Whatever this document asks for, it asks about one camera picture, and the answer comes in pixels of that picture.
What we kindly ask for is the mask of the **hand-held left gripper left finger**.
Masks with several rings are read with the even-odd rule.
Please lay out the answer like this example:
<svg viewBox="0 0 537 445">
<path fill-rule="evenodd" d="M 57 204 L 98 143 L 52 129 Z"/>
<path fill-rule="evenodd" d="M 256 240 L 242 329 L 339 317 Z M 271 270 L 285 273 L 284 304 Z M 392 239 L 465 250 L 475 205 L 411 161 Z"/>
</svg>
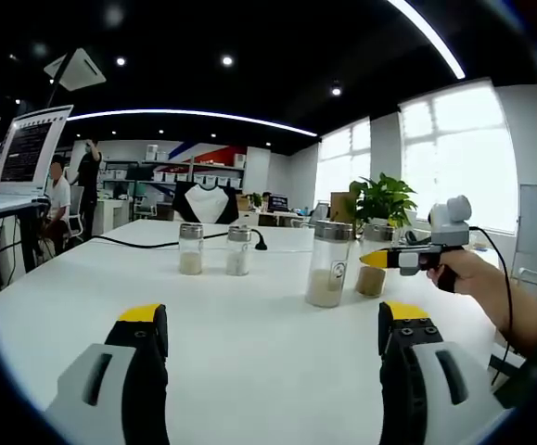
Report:
<svg viewBox="0 0 537 445">
<path fill-rule="evenodd" d="M 60 375 L 45 417 L 72 444 L 168 444 L 168 355 L 166 307 L 127 310 Z"/>
</svg>

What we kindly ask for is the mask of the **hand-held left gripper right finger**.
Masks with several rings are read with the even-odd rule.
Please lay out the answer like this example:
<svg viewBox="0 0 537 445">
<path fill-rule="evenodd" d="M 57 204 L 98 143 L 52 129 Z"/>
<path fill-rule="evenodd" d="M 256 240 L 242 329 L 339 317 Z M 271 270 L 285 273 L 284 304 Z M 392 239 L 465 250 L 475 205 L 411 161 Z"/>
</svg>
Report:
<svg viewBox="0 0 537 445">
<path fill-rule="evenodd" d="M 381 444 L 481 444 L 505 417 L 486 369 L 417 306 L 379 304 L 378 355 Z"/>
</svg>

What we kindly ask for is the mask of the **person's right hand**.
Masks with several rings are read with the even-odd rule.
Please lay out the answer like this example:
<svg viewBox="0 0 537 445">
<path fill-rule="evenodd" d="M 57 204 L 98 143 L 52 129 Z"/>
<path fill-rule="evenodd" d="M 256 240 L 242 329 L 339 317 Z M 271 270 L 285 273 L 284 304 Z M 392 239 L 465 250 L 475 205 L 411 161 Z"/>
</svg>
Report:
<svg viewBox="0 0 537 445">
<path fill-rule="evenodd" d="M 505 275 L 496 266 L 468 250 L 453 250 L 441 254 L 440 265 L 428 269 L 427 277 L 440 288 L 446 270 L 456 273 L 454 293 L 471 296 L 486 311 L 505 308 Z"/>
</svg>

